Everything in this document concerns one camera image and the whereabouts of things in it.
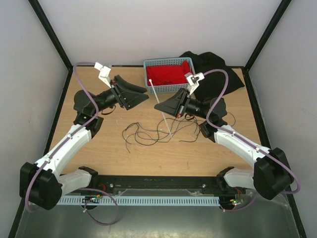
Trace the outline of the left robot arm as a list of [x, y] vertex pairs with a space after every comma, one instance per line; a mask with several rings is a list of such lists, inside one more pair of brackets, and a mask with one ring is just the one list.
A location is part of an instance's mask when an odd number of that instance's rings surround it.
[[106, 79], [109, 89], [94, 95], [83, 87], [74, 96], [76, 118], [63, 139], [42, 158], [31, 164], [26, 162], [20, 169], [20, 196], [27, 211], [30, 204], [50, 210], [61, 197], [84, 188], [87, 192], [97, 190], [98, 173], [88, 167], [62, 175], [62, 171], [76, 153], [99, 132], [104, 109], [119, 105], [130, 110], [147, 100], [146, 88], [125, 81], [120, 75]]

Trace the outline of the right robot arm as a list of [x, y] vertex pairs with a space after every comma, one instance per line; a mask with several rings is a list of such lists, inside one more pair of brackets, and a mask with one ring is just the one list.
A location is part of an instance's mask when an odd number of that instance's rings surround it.
[[227, 115], [223, 98], [201, 102], [181, 88], [171, 98], [156, 104], [154, 109], [176, 118], [188, 114], [205, 119], [199, 125], [202, 135], [234, 152], [251, 166], [249, 170], [228, 167], [219, 172], [216, 186], [220, 192], [227, 193], [233, 187], [241, 187], [254, 189], [263, 198], [272, 200], [294, 181], [286, 155], [281, 149], [257, 144], [223, 120]]

